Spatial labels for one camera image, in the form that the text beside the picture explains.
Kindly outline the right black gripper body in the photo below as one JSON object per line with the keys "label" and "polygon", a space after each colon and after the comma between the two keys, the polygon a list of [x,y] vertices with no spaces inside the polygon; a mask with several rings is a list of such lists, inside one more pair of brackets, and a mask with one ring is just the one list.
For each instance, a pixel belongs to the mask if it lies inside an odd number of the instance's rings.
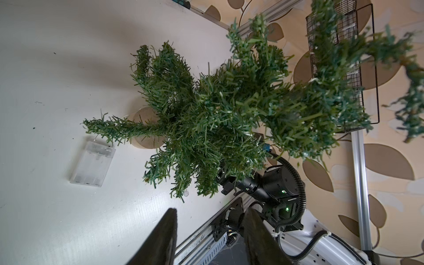
{"label": "right black gripper body", "polygon": [[275,202],[270,194],[263,187],[263,175],[253,171],[249,176],[242,180],[237,180],[236,177],[226,174],[223,168],[218,171],[217,183],[222,186],[223,195],[228,195],[231,191],[238,189],[235,196],[239,193],[246,193],[261,203]]}

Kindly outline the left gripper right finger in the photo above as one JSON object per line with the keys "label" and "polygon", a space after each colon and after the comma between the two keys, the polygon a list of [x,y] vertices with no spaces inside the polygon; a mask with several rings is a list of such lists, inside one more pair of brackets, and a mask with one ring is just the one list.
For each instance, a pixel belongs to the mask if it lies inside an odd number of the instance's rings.
{"label": "left gripper right finger", "polygon": [[255,209],[247,209],[242,224],[249,265],[293,264],[279,248]]}

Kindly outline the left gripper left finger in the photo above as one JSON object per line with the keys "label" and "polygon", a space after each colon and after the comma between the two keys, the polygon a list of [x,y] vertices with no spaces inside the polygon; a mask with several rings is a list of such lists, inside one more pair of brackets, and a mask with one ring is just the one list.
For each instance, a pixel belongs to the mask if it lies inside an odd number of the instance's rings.
{"label": "left gripper left finger", "polygon": [[169,208],[127,265],[173,265],[177,242],[177,209]]}

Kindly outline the small green christmas tree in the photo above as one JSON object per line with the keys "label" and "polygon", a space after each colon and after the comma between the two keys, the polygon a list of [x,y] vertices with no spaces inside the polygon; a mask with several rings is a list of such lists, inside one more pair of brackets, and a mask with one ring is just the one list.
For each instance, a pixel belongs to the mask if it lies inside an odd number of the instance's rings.
{"label": "small green christmas tree", "polygon": [[232,57],[214,73],[195,79],[185,59],[169,44],[143,45],[135,54],[132,78],[158,116],[155,123],[102,115],[85,119],[87,133],[119,144],[138,136],[163,136],[165,147],[151,156],[144,180],[157,185],[173,178],[170,195],[182,198],[195,183],[199,195],[218,192],[218,172],[241,180],[261,169],[267,157],[254,129],[264,125],[270,140],[291,157],[320,159],[337,145],[342,127],[371,129],[370,116],[357,102],[359,91],[347,74],[364,56],[385,65],[398,63],[410,81],[395,114],[406,142],[424,134],[424,70],[411,53],[414,33],[397,38],[390,28],[334,42],[343,16],[335,1],[313,1],[312,55],[316,72],[304,83],[289,83],[282,49],[268,43],[261,16],[251,22],[252,37],[236,26],[227,34]]}

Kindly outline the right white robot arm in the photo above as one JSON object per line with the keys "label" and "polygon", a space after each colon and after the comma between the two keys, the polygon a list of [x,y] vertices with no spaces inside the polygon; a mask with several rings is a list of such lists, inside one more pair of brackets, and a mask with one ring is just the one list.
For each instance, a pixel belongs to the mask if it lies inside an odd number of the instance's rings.
{"label": "right white robot arm", "polygon": [[223,186],[223,194],[238,188],[254,199],[247,209],[243,209],[239,199],[214,227],[215,238],[230,231],[243,237],[250,263],[380,264],[375,252],[354,248],[307,211],[304,182],[287,160],[279,158],[263,174],[253,171],[242,180],[229,175],[225,165],[221,165],[218,183]]}

